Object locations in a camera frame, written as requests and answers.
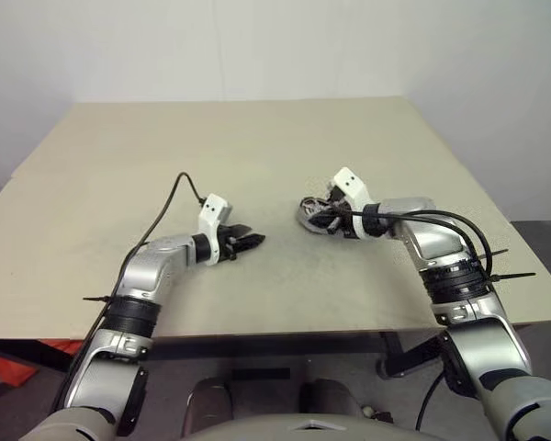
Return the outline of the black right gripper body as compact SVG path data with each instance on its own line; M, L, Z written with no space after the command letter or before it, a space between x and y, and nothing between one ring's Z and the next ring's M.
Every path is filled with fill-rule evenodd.
M344 219L344 231L350 231L352 228L352 217L348 214L348 211L351 210L350 205L345 200L345 194L340 188L333 184L327 186L327 197L326 200L332 202L335 205L334 210L329 210L329 214L334 214L340 216Z

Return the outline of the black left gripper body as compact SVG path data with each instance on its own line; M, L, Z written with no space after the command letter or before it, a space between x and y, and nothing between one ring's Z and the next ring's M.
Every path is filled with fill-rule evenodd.
M237 227L223 225L218 227L219 261L233 261L237 258L234 245L237 243Z

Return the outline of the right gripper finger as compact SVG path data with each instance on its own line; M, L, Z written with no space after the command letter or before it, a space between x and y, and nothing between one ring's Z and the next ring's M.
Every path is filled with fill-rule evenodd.
M326 210L334 210L335 205L326 199L306 197L302 199L302 209L305 213L320 213Z
M315 233L343 232L344 219L327 213L317 213L309 218L309 230Z

